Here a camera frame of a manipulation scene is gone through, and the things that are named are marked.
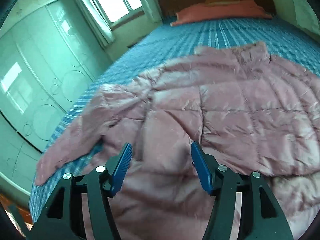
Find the pink quilted puffer jacket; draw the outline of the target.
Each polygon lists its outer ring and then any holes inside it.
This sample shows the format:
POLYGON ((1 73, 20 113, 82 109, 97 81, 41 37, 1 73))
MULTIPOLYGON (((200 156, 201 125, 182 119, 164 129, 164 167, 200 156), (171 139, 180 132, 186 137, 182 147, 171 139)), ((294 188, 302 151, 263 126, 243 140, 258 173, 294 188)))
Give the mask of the pink quilted puffer jacket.
POLYGON ((234 172, 264 174, 295 239, 319 211, 319 77, 263 42, 198 47, 129 85, 100 86, 40 159, 36 188, 99 141, 81 173, 133 146, 111 202, 123 239, 202 238, 214 199, 191 163, 193 141, 234 172))

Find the white wardrobe with circles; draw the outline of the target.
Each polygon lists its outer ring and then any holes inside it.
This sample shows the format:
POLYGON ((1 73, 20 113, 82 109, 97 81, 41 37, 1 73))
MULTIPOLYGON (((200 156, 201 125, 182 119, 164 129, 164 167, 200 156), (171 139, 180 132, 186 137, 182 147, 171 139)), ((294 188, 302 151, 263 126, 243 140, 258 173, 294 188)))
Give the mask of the white wardrobe with circles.
POLYGON ((111 60, 75 0, 17 0, 1 27, 1 175, 27 201, 53 131, 111 60))

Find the left window outer curtain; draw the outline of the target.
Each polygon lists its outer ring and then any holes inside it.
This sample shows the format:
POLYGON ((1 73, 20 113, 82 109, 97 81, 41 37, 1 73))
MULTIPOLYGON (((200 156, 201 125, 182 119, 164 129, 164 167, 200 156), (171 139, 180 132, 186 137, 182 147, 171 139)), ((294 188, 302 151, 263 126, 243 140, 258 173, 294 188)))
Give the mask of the left window outer curtain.
POLYGON ((115 41, 111 28, 92 0, 75 0, 100 46, 106 48, 115 41))

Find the blue plaid bed cover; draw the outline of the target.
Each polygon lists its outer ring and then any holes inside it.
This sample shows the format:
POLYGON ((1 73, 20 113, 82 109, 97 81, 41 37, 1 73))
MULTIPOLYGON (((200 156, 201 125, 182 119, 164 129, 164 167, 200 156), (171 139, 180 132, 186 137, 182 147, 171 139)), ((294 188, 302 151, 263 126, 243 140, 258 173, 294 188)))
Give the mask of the blue plaid bed cover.
POLYGON ((165 21, 110 65, 99 79, 81 94, 62 118, 47 145, 51 146, 55 142, 83 111, 103 83, 126 85, 140 72, 154 68, 165 60, 192 54, 196 46, 221 49, 255 41, 266 42, 270 53, 319 74, 319 43, 279 18, 231 18, 177 27, 171 27, 169 21, 165 21))

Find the right window curtain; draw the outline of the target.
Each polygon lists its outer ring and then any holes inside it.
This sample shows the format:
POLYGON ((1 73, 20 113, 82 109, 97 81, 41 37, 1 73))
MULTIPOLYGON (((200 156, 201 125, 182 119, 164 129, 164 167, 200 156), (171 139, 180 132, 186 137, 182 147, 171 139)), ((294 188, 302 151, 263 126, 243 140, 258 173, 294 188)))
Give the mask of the right window curtain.
POLYGON ((319 19, 307 0, 293 0, 296 12, 296 25, 299 29, 319 38, 319 19))

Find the red pillow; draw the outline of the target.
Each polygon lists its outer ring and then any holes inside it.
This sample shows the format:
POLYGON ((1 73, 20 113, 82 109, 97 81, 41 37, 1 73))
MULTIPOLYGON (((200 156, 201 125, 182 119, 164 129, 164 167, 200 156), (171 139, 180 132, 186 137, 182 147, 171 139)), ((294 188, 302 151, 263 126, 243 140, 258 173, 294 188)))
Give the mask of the red pillow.
POLYGON ((176 17, 177 20, 170 24, 172 27, 224 18, 273 18, 253 0, 241 0, 237 3, 214 6, 205 3, 195 4, 179 11, 176 17))

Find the left window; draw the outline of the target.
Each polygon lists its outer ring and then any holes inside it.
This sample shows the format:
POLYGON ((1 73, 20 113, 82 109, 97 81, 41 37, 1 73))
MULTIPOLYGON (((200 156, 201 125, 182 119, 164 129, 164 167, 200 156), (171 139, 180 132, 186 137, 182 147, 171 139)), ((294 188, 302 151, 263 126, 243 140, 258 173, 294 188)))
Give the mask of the left window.
POLYGON ((141 0, 92 0, 111 29, 144 15, 141 0))

